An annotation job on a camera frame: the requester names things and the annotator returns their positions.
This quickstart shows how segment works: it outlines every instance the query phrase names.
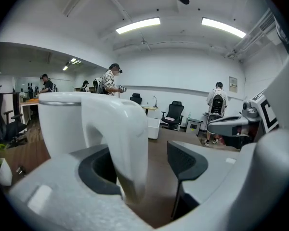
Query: white shirt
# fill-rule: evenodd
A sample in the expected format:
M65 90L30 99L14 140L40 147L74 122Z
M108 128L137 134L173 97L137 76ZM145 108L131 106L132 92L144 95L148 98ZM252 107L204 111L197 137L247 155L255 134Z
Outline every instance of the white shirt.
M216 95L218 95L218 94L221 95L221 96L224 98L224 100L225 100L225 107L228 106L228 96L227 96L227 93L226 93L223 89L220 89L219 87L216 88L216 89L213 89L213 90L209 93L209 95L208 95L208 97L207 97L207 103L208 103L208 105L211 104L213 98L214 98Z

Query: air vent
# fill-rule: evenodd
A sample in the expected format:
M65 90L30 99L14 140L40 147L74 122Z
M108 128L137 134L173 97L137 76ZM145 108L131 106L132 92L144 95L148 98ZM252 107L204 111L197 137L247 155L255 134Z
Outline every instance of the air vent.
M265 32L266 29L272 28L272 24L275 22L273 14L271 14L263 23L260 24L259 28L262 32Z

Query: white desk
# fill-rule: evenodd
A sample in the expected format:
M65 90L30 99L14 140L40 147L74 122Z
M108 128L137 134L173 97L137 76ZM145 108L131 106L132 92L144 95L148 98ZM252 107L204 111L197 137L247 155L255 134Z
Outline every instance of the white desk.
M28 122L31 120L31 111L30 111L30 106L32 105L38 105L39 100L34 99L32 101L26 101L24 103L20 103L20 112L23 114L21 116L21 121L23 124L28 124Z

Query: black handle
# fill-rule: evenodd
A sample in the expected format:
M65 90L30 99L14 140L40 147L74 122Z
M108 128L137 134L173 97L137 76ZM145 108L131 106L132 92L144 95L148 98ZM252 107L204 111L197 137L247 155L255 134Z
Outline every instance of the black handle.
M15 116L11 117L11 119L16 119L16 118L19 118L19 117L22 117L22 116L23 116L23 114L18 114L18 115L15 115Z
M182 115L181 118L180 118L180 123L179 123L179 125L181 125L182 119L183 119L183 115Z
M7 114L9 114L10 112L13 112L13 110L6 111L6 112L4 112L3 114L4 114L4 115L7 115Z

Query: white box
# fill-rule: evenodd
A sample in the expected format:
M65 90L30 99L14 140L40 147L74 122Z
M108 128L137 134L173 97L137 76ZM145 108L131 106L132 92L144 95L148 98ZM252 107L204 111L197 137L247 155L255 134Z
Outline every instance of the white box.
M158 138L160 119L148 117L148 136L149 139L156 140Z

